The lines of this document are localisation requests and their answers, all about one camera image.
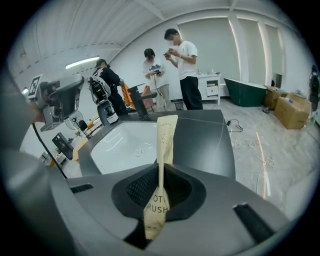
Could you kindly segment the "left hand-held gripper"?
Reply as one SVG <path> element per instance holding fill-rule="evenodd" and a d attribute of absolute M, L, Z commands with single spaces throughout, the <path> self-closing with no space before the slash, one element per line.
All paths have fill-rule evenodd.
<path fill-rule="evenodd" d="M 55 129 L 79 108 L 80 94 L 84 85 L 80 74 L 50 82 L 43 74 L 31 79 L 27 100 L 40 110 L 44 125 L 41 132 Z"/>

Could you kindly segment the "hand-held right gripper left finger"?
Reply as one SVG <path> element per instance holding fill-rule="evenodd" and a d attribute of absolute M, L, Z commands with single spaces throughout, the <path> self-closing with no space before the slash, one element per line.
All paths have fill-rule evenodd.
<path fill-rule="evenodd" d="M 144 238 L 143 208 L 131 200 L 127 184 L 156 169 L 147 164 L 104 175 L 64 179 L 49 171 L 60 256 L 157 256 Z"/>

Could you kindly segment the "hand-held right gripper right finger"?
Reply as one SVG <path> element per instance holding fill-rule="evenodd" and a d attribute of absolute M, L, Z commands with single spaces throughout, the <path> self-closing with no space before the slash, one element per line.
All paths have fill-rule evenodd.
<path fill-rule="evenodd" d="M 189 218 L 168 221 L 149 246 L 157 256 L 266 255 L 291 223 L 273 204 L 233 178 L 167 165 L 201 182 L 206 197 Z"/>

